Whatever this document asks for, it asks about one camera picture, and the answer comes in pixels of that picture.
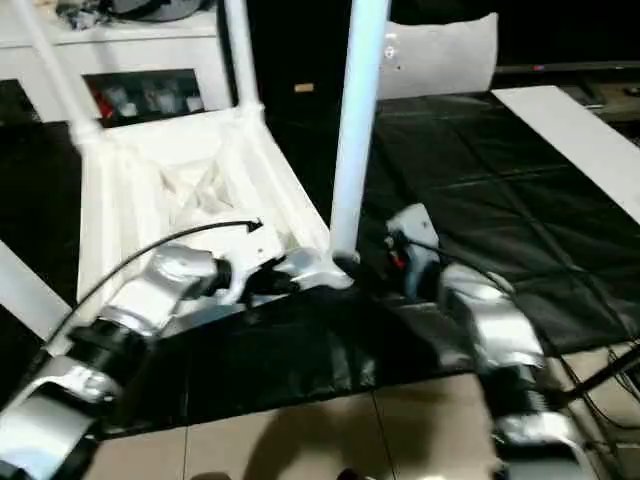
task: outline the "black cable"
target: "black cable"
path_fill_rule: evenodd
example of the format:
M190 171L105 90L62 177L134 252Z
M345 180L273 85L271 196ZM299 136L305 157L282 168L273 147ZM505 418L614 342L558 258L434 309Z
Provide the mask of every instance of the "black cable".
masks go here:
M179 232L172 233L171 235L167 235L166 237L162 237L161 239L156 240L155 242L150 243L146 247L143 247L140 250L137 250L136 252L134 252L131 255L129 255L127 258L122 260L118 265L116 265L113 269L111 269L111 271L109 273L107 273L100 280L98 280L94 284L94 286L91 287L89 289L89 291L87 293L85 293L80 298L80 300L78 300L78 303L69 311L69 313L67 313L63 317L63 319L60 321L60 323L58 324L56 329L53 331L53 333L51 334L49 339L44 343L44 345L42 347L40 347L40 350L35 355L34 360L31 362L31 366L27 370L27 374L25 375L25 377L29 378L31 376L31 374L34 373L33 372L34 368L37 368L38 366L40 366L43 363L43 361L46 359L46 355L47 355L46 347L48 347L51 344L51 341L58 336L60 331L62 331L64 326L76 314L76 312L93 295L95 295L96 292L98 290L100 290L100 288L102 288L105 283L107 283L111 278L113 278L114 275L119 273L121 270L123 270L129 264L131 264L132 262L134 262L135 260L137 260L141 256L145 255L146 253L150 252L151 250L154 250L154 249L158 248L159 246L164 245L166 243L169 243L169 242L171 242L173 240L177 240L179 238L187 237L189 235L193 235L194 233L204 232L204 231L207 231L207 230L215 230L217 228L228 228L228 227L243 227L243 226L244 227L248 227L249 231L251 232L251 231L261 227L262 224L259 223L259 222L254 222L254 221L250 221L250 220L237 220L237 221L231 221L231 222L208 223L208 224L205 224L205 225L200 225L198 227L187 228L186 230L181 230Z
M618 358L618 355L613 351L613 349L611 347L608 348L609 350L609 354L608 354L608 361L609 363L611 363L612 361L615 361ZM614 377L615 381L618 383L618 385L620 385L620 387L625 390L629 395L631 395L631 397L633 397L633 399L640 404L640 394L637 392L637 390L635 389L635 387L633 386L633 383L631 382L631 380L629 379L629 376L626 374L626 372L622 372L618 375L616 375ZM626 430L626 431L638 431L640 430L640 425L629 425L629 424L624 424L624 423L620 423L616 420L613 420L611 417L609 417L608 415L606 415L601 409L596 407L596 411L598 411L598 413L600 415L602 415L602 417L611 425L613 425L615 428L619 429L619 430Z
M425 250L429 250L429 251L431 251L433 253L437 253L438 255L441 255L441 256L443 256L445 258L448 258L449 260L453 260L455 262L458 262L461 265L464 265L465 267L470 268L471 270L479 273L484 278L489 280L501 293L506 295L513 302L513 304L517 308L522 310L522 308L520 307L519 302L518 302L518 300L516 298L515 290L511 290L511 291L507 290L505 288L505 286L502 285L497 280L496 277L491 275L490 272L488 272L487 270L483 269L482 267L480 267L476 263L474 263L474 262L472 262L472 261L470 261L470 260L468 260L468 259L466 259L464 257L461 257L459 255L452 254L452 253L450 253L450 252L448 252L448 251L446 251L446 250L444 250L442 248L428 245L428 244L420 242L418 240L414 240L412 238L408 238L402 233L399 233L399 234L398 233L399 232L396 232L396 235L394 236L394 240L397 240L397 241L400 241L400 242L406 242L408 244L412 244L412 245L416 245L418 247L422 247ZM558 359L558 361L560 362L560 365L562 366L562 369L565 371L565 374L567 375L567 377L569 377L569 379L571 380L571 382L573 383L574 386L578 386L580 384L580 378L575 373L575 370L573 370L573 367L571 367L571 365L569 365L569 363L564 359L564 357L562 356L562 353L560 352L560 349L556 346L556 344L551 340L551 337L547 334L547 332L540 325L538 325L532 319L529 319L529 320L531 321L536 333L539 335L539 337L542 339L542 341L547 345L547 348L550 350L551 356ZM596 423L596 426L598 427L598 430L600 431L600 434L602 435L602 438L605 440L605 443L608 445L609 450L611 451L611 453L613 454L615 459L618 461L618 463L620 463L620 453L619 453L619 449L618 449L616 443L613 441L613 439L609 435L609 432L607 431L606 427L604 426L604 424L601 421L602 419L599 418L598 415L594 415L593 412L597 412L604 419L607 419L607 421L611 421L611 422L613 422L613 421L609 417L607 417L602 412L602 410L600 410L600 408L598 408L598 406L595 404L595 402L593 401L593 399L591 398L591 396L589 395L588 392L584 392L582 394L582 400L591 409L593 420ZM616 472L617 475L620 478L623 478L623 475L622 475L620 469L616 468L616 470L617 470L617 472Z

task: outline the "tile floor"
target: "tile floor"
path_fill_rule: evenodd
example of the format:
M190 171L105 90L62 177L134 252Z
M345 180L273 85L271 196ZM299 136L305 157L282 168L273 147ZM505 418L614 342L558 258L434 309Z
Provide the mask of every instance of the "tile floor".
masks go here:
M569 361L586 376L606 352ZM640 407L615 382L593 397L621 422L640 423ZM334 480L346 467L377 480L487 479L488 428L476 380L463 375L112 440L87 479ZM624 455L640 464L633 449Z

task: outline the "white board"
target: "white board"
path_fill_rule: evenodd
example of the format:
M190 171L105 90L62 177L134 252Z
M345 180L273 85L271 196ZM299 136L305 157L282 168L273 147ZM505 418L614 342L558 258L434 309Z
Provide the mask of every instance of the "white board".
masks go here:
M640 224L640 149L553 86L493 94Z

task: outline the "black fabric sheet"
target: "black fabric sheet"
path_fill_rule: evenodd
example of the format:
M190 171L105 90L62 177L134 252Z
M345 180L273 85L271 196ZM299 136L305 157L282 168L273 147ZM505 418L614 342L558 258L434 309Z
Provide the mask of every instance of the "black fabric sheet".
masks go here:
M338 118L337 106L267 118L327 221ZM0 238L67 298L77 273L80 164L63 129L5 135L3 188L39 197L3 203L10 221ZM34 141L43 132L51 142ZM45 161L46 176L25 168ZM490 94L380 104L359 236L363 260L379 273L385 220L416 201L444 248L516 285L526 313L562 352L637 335L640 227ZM55 233L19 249L47 229ZM3 358L19 359L21 348L9 342ZM464 332L431 305L374 299L358 286L317 288L163 341L111 434L468 371L467 351Z

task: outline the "white tube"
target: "white tube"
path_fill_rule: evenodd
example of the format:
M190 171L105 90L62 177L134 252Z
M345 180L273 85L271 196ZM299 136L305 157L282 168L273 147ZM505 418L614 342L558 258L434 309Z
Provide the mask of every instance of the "white tube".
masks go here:
M0 304L43 340L69 305L0 241Z
M247 4L245 0L227 0L225 7L239 104L241 108L258 107L260 99L256 86L256 71L253 66Z
M78 97L75 95L69 77L56 56L53 46L47 39L34 2L32 0L13 0L13 6L31 38L31 46L42 60L42 63L44 63L46 71L55 86L58 98L71 124L73 140L83 139L85 135L96 132L99 127L85 113Z
M356 240L390 0L354 0L331 210L331 250L357 257Z

